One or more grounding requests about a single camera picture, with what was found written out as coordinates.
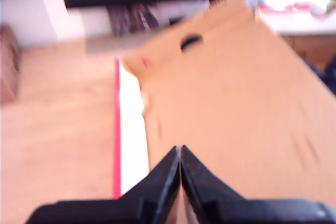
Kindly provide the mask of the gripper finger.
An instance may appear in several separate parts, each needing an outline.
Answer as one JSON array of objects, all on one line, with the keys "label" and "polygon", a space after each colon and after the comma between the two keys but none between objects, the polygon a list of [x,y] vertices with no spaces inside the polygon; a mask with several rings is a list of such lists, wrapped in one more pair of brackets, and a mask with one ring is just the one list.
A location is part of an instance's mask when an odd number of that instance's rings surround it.
[{"label": "gripper finger", "polygon": [[166,223],[180,189],[180,148],[174,146],[121,199],[119,223]]},{"label": "gripper finger", "polygon": [[199,223],[223,223],[220,203],[244,200],[185,145],[181,148],[180,163],[182,187]]}]

